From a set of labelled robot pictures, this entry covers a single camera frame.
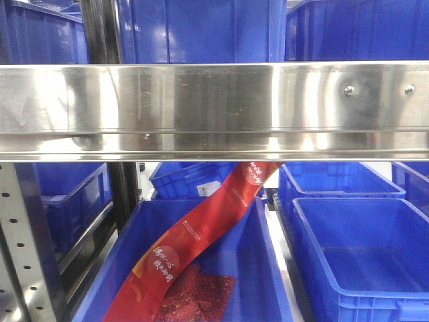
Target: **empty blue crate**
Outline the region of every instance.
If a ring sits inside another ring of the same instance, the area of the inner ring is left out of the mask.
[[[73,15],[60,12],[66,10],[70,2],[40,1],[36,5],[0,1],[0,59],[3,63],[88,63],[84,26],[76,12],[80,7],[75,5],[70,9],[74,10]]]
[[[294,206],[292,251],[317,321],[429,321],[427,216],[403,199]]]
[[[297,161],[280,168],[278,194],[288,215],[295,198],[404,198],[405,190],[361,162]]]
[[[107,164],[35,163],[56,251],[67,252],[112,197]]]
[[[127,63],[284,60],[286,0],[119,0]]]
[[[429,162],[392,162],[392,180],[406,191],[406,200],[429,215]]]
[[[286,60],[429,59],[425,0],[310,0],[288,12]]]
[[[207,197],[234,170],[236,162],[160,162],[149,180],[156,198]]]
[[[74,322],[101,322],[132,267],[151,245],[201,200],[143,201],[134,210]],[[195,262],[202,272],[234,276],[223,321],[292,322],[290,303],[269,236],[265,210],[256,199],[246,215]]]

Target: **metal shelf rail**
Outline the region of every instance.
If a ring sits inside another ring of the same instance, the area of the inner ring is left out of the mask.
[[[426,61],[0,67],[0,159],[427,158]]]

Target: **red plastic wrapper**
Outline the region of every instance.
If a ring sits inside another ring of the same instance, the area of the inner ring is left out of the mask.
[[[154,321],[173,281],[234,227],[263,183],[281,165],[282,162],[240,162],[214,194],[183,216],[141,257],[103,321]],[[194,308],[190,305],[185,313]]]

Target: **crate rim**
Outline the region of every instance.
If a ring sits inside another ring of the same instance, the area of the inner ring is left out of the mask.
[[[19,7],[19,8],[29,9],[29,10],[45,13],[48,15],[53,15],[53,16],[62,18],[64,20],[74,21],[74,22],[78,22],[78,23],[83,24],[83,22],[80,18],[77,18],[74,15],[69,15],[68,13],[63,13],[61,11],[55,11],[53,9],[48,9],[45,7],[41,7],[39,5],[34,5],[33,3],[26,3],[26,2],[21,2],[18,0],[9,0],[8,2],[9,2],[9,5],[11,7]]]
[[[342,162],[342,161],[320,161],[320,162]],[[332,194],[334,194],[335,192],[339,192],[339,193],[343,193],[344,191],[307,191],[307,190],[302,190],[301,186],[298,184],[298,182],[295,180],[294,175],[289,171],[288,167],[287,167],[287,163],[285,162],[282,164],[282,169],[285,171],[286,176],[288,176],[288,178],[291,180],[292,184],[294,185],[295,189],[302,194],[305,195],[325,195],[326,193],[331,192]],[[360,192],[360,193],[347,193],[347,195],[350,195],[351,197],[353,195],[373,195],[373,196],[377,196],[377,195],[403,195],[405,196],[406,191],[401,188],[400,186],[398,186],[397,184],[393,183],[392,181],[388,180],[386,177],[384,177],[382,174],[378,173],[377,171],[375,171],[374,169],[372,169],[371,167],[369,167],[368,165],[357,161],[358,164],[362,165],[364,168],[366,168],[367,170],[369,170],[372,174],[374,174],[375,176],[378,176],[380,179],[382,179],[383,181],[385,181],[389,186],[391,186],[392,188],[397,189],[397,191],[395,192],[377,192],[377,193],[372,193],[372,192]]]
[[[410,160],[410,162],[421,162],[418,160]],[[414,170],[413,168],[411,168],[410,166],[408,166],[407,164],[401,162],[401,161],[393,161],[392,166],[398,166],[400,168],[403,168],[406,172],[409,172],[419,178],[421,178],[422,180],[426,181],[427,183],[429,183],[429,178],[424,176],[423,174],[421,174],[420,172],[418,172],[417,170]]]
[[[60,201],[50,201],[51,205],[60,204],[60,203],[66,203],[70,198],[72,198],[84,185],[86,185],[89,180],[91,180],[94,176],[98,176],[100,173],[103,172],[103,170],[108,171],[107,164],[104,162],[102,163],[97,169],[92,171],[88,176],[86,176],[85,179],[83,179],[77,186],[73,188],[63,199]]]
[[[316,250],[316,255],[322,263],[322,269],[328,278],[330,286],[339,293],[348,297],[371,297],[371,298],[383,298],[383,299],[429,299],[429,292],[388,292],[388,291],[374,291],[374,290],[347,290],[339,286],[332,269],[328,263],[328,260],[322,253],[320,244],[311,228],[305,214],[299,204],[300,200],[312,200],[312,201],[347,201],[347,200],[368,200],[368,201],[382,201],[382,202],[394,202],[404,203],[410,207],[417,215],[423,218],[429,225],[429,217],[423,214],[417,209],[411,202],[405,199],[393,199],[393,198],[295,198],[292,203],[299,214],[300,221],[303,223],[305,230],[308,232],[308,237]]]

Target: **bolt head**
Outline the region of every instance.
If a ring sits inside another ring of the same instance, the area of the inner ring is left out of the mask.
[[[344,94],[346,96],[351,96],[351,95],[353,95],[354,91],[355,91],[355,88],[353,86],[349,85],[349,86],[346,86],[346,88],[344,89]]]
[[[406,95],[412,95],[415,90],[416,90],[416,88],[414,87],[414,85],[408,85],[405,87],[405,94]]]

